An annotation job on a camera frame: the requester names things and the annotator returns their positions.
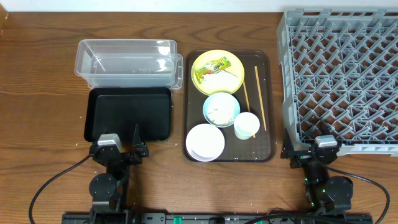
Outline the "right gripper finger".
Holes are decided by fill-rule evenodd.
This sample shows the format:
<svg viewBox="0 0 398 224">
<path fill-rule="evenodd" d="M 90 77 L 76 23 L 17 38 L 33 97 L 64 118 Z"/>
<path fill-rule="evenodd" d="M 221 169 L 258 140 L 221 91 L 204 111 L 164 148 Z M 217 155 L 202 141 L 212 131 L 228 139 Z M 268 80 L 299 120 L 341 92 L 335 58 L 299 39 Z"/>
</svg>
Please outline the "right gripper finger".
<svg viewBox="0 0 398 224">
<path fill-rule="evenodd" d="M 320 132 L 321 132 L 322 136 L 331 135 L 331 131 L 329 130 L 328 123 L 325 123 L 324 121 L 321 122 Z"/>
<path fill-rule="evenodd" d="M 283 145 L 282 145 L 282 150 L 283 151 L 294 151 L 292 140 L 291 140 L 289 132 L 286 128 L 284 128 L 284 141 L 283 141 Z"/>
</svg>

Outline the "pale green cup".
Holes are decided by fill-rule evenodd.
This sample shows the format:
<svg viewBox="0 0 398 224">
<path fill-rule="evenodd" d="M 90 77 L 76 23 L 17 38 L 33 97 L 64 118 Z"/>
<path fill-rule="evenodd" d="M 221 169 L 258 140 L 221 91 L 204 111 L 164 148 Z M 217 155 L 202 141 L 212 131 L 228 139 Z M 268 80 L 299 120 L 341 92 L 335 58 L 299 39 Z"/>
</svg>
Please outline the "pale green cup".
<svg viewBox="0 0 398 224">
<path fill-rule="evenodd" d="M 233 126 L 236 137 L 247 140 L 256 135 L 260 128 L 260 121 L 253 113 L 243 112 L 235 117 Z"/>
</svg>

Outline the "white bowl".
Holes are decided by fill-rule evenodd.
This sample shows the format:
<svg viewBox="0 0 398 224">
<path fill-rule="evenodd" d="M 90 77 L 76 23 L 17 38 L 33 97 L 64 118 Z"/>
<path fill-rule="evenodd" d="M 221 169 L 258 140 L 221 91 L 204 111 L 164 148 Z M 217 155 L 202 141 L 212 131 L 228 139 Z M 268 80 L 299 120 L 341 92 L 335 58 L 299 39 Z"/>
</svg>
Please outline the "white bowl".
<svg viewBox="0 0 398 224">
<path fill-rule="evenodd" d="M 196 161 L 210 162 L 224 151 L 223 133 L 211 124 L 199 124 L 187 134 L 185 146 L 188 154 Z"/>
</svg>

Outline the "light blue bowl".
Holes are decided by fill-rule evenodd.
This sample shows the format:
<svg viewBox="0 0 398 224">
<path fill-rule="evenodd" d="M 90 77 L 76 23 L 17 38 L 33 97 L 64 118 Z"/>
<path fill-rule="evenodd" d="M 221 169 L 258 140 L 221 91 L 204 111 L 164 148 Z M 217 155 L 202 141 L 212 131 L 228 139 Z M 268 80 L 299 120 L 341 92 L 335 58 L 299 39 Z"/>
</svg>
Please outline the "light blue bowl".
<svg viewBox="0 0 398 224">
<path fill-rule="evenodd" d="M 239 102 L 229 93 L 214 93 L 203 104 L 206 121 L 219 128 L 231 126 L 240 112 Z"/>
</svg>

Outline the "white napkin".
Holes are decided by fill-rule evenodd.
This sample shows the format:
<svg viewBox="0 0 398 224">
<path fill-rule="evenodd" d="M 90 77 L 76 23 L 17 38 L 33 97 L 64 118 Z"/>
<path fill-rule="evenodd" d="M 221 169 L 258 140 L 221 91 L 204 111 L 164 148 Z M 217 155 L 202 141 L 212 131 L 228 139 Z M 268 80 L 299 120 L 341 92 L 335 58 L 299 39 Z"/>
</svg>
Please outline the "white napkin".
<svg viewBox="0 0 398 224">
<path fill-rule="evenodd" d="M 203 84 L 211 91 L 232 91 L 239 84 L 239 78 L 232 73 L 222 70 L 218 73 L 205 75 Z"/>
</svg>

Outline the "yellow plate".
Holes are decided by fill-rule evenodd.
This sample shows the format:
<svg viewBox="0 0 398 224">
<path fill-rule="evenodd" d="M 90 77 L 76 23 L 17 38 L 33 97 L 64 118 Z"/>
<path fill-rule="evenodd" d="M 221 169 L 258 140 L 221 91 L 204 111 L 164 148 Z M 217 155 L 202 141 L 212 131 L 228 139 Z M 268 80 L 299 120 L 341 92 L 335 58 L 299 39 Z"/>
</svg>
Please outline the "yellow plate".
<svg viewBox="0 0 398 224">
<path fill-rule="evenodd" d="M 217 92 L 233 94 L 243 84 L 243 63 L 226 50 L 209 50 L 199 53 L 190 68 L 193 85 L 203 94 Z"/>
</svg>

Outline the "green snack wrapper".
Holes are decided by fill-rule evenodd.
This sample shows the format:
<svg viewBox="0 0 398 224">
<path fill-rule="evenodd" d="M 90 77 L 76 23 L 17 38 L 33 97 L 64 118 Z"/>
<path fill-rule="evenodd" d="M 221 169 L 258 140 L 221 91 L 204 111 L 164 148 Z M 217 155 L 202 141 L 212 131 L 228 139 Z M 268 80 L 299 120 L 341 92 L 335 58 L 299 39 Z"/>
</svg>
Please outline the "green snack wrapper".
<svg viewBox="0 0 398 224">
<path fill-rule="evenodd" d="M 202 81 L 205 79 L 205 75 L 218 73 L 230 66 L 231 62 L 226 57 L 222 57 L 217 60 L 212 60 L 206 63 L 204 66 L 196 69 L 195 76 L 198 83 L 202 83 Z"/>
</svg>

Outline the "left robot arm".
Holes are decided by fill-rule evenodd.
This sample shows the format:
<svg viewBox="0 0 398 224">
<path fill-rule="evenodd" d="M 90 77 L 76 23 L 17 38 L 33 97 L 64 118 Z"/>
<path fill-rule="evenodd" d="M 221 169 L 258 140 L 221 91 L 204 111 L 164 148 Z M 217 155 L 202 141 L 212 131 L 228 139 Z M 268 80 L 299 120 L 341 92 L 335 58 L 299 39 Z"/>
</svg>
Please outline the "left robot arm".
<svg viewBox="0 0 398 224">
<path fill-rule="evenodd" d="M 130 167 L 142 164 L 149 155 L 139 125 L 132 136 L 134 152 L 121 152 L 122 143 L 117 134 L 102 134 L 90 146 L 89 155 L 95 162 L 106 168 L 105 173 L 96 175 L 90 182 L 92 196 L 90 221 L 127 223 L 131 212 L 126 208 L 127 187 Z"/>
</svg>

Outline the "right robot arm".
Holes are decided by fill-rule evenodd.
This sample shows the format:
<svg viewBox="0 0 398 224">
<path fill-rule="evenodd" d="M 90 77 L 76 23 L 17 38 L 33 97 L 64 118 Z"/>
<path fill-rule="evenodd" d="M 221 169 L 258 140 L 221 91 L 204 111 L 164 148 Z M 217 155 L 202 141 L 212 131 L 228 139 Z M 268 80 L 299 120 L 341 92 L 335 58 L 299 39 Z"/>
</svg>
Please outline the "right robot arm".
<svg viewBox="0 0 398 224">
<path fill-rule="evenodd" d="M 290 168 L 302 168 L 306 198 L 320 215 L 341 215 L 351 209 L 353 182 L 344 176 L 331 177 L 326 165 L 335 161 L 341 144 L 326 133 L 315 138 L 306 150 L 299 151 L 285 131 L 280 157 L 290 160 Z"/>
</svg>

